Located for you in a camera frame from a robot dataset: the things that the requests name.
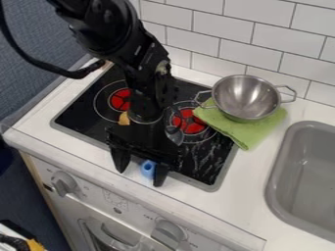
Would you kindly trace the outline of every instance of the gray sink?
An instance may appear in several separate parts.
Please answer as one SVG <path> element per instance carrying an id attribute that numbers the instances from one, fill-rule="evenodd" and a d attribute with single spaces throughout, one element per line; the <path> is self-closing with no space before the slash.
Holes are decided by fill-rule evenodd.
<path id="1" fill-rule="evenodd" d="M 335 127 L 301 122 L 289 127 L 265 199 L 285 223 L 335 242 Z"/>

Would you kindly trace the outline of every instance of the blue block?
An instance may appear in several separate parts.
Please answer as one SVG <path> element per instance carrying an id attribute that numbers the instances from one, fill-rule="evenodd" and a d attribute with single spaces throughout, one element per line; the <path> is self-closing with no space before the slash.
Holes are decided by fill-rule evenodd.
<path id="1" fill-rule="evenodd" d="M 148 179 L 153 179 L 156 169 L 156 163 L 153 161 L 145 161 L 141 165 L 141 173 L 143 176 L 145 176 Z"/>

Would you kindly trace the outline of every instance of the green towel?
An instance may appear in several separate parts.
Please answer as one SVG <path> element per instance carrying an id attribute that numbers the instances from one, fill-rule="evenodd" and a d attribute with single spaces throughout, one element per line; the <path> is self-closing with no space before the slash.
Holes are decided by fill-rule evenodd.
<path id="1" fill-rule="evenodd" d="M 210 98 L 204 103 L 212 106 L 214 100 Z M 273 115 L 257 122 L 238 123 L 228 119 L 218 108 L 203 109 L 198 107 L 194 115 L 207 123 L 210 127 L 230 137 L 243 150 L 250 150 L 259 144 L 280 122 L 287 112 L 280 108 Z"/>

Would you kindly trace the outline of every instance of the black cable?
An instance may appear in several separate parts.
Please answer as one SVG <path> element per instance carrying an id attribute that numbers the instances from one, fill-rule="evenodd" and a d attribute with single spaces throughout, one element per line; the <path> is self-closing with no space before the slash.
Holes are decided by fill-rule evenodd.
<path id="1" fill-rule="evenodd" d="M 69 78 L 74 78 L 74 79 L 82 79 L 85 78 L 87 75 L 90 73 L 98 70 L 102 66 L 105 65 L 105 60 L 98 60 L 97 62 L 89 65 L 86 68 L 71 72 L 62 68 L 59 68 L 57 66 L 54 66 L 52 64 L 39 61 L 28 54 L 25 53 L 25 51 L 18 45 L 16 40 L 14 39 L 12 33 L 10 32 L 10 29 L 7 25 L 6 22 L 6 17 L 5 17 L 5 11 L 4 11 L 4 6 L 2 3 L 2 0 L 0 0 L 0 29 L 2 30 L 2 33 L 4 34 L 6 40 L 8 43 L 11 45 L 11 47 L 28 63 L 36 66 L 39 69 L 42 69 L 44 71 L 56 74 L 56 75 L 62 75 L 65 77 Z"/>
<path id="2" fill-rule="evenodd" d="M 30 251 L 30 248 L 25 240 L 20 238 L 11 237 L 0 233 L 0 243 L 7 244 L 17 251 Z"/>

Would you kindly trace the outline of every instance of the bowl handle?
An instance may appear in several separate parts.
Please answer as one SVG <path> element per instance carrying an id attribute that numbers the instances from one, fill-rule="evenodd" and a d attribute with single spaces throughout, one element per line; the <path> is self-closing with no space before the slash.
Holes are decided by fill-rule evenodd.
<path id="1" fill-rule="evenodd" d="M 202 102 L 199 101 L 199 98 L 201 95 L 205 94 L 205 93 L 209 93 L 212 92 L 211 90 L 204 90 L 204 91 L 199 91 L 197 93 L 197 95 L 194 98 L 194 101 L 203 109 L 212 109 L 212 108 L 216 108 L 216 106 L 204 106 Z"/>
<path id="2" fill-rule="evenodd" d="M 287 89 L 289 89 L 290 91 L 293 92 L 293 97 L 292 97 L 291 100 L 282 100 L 281 103 L 292 103 L 292 102 L 297 100 L 298 93 L 295 89 L 291 88 L 290 86 L 288 86 L 288 85 L 275 85 L 275 87 L 277 89 L 278 88 L 287 88 Z"/>

